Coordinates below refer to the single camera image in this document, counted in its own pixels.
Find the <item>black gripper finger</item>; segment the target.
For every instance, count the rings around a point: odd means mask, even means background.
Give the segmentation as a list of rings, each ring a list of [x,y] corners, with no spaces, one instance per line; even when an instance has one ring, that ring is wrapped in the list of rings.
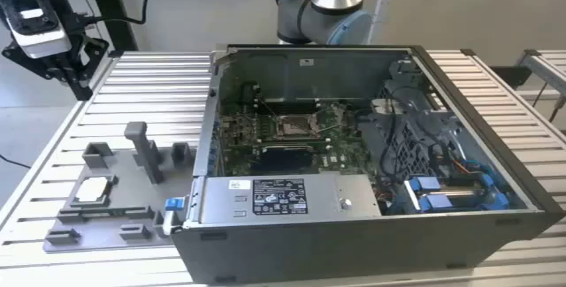
[[[58,79],[61,82],[67,81],[63,65],[63,60],[67,57],[66,53],[59,53],[42,58],[31,58],[25,53],[18,43],[12,41],[3,49],[2,55],[43,79]]]
[[[66,53],[67,83],[78,100],[90,100],[89,82],[109,50],[109,42],[90,36],[71,36],[71,50]]]

